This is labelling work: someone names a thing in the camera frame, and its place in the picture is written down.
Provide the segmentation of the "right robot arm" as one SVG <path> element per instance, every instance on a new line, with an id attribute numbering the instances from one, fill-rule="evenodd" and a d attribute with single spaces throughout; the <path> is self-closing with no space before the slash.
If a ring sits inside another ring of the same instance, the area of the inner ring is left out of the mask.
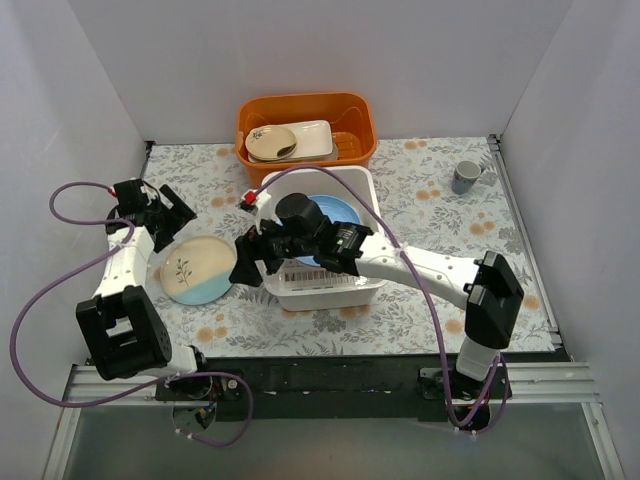
<path id="1" fill-rule="evenodd" d="M 290 311 L 362 306 L 382 281 L 420 290 L 465 313 L 464 340 L 442 382 L 456 396 L 475 397 L 492 379 L 509 346 L 524 298 L 507 260 L 480 259 L 403 247 L 371 207 L 365 214 L 331 195 L 291 193 L 241 204 L 256 223 L 236 238 L 234 284 L 266 287 Z"/>

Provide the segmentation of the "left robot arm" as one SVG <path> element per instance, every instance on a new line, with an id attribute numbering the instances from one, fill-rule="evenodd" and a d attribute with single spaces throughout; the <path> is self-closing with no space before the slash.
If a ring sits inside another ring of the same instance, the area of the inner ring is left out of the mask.
<path id="1" fill-rule="evenodd" d="M 180 390 L 203 399 L 213 386 L 203 354 L 170 338 L 145 289 L 151 255 L 173 243 L 196 213 L 167 185 L 155 189 L 132 179 L 115 184 L 113 193 L 117 205 L 105 231 L 116 253 L 106 260 L 93 297 L 76 306 L 91 358 L 105 380 L 179 375 Z"/>

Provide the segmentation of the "light blue plate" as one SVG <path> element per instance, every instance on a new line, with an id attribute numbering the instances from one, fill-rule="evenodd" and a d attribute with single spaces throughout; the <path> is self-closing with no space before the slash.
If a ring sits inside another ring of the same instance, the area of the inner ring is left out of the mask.
<path id="1" fill-rule="evenodd" d="M 236 251 L 226 240 L 201 235 L 185 240 L 160 268 L 160 283 L 177 303 L 199 306 L 222 297 L 230 288 Z"/>

